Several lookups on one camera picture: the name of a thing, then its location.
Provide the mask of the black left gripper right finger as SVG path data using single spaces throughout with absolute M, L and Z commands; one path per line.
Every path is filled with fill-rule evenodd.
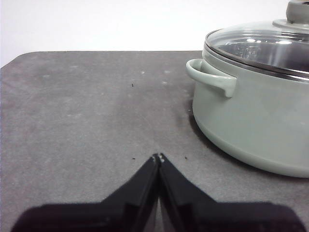
M 164 227 L 174 232 L 304 232 L 289 207 L 269 202 L 217 202 L 160 153 Z

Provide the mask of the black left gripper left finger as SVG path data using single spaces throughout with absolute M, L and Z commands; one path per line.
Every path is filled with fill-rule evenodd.
M 155 226 L 160 160 L 153 154 L 97 203 L 45 204 L 21 214 L 14 232 L 147 232 Z

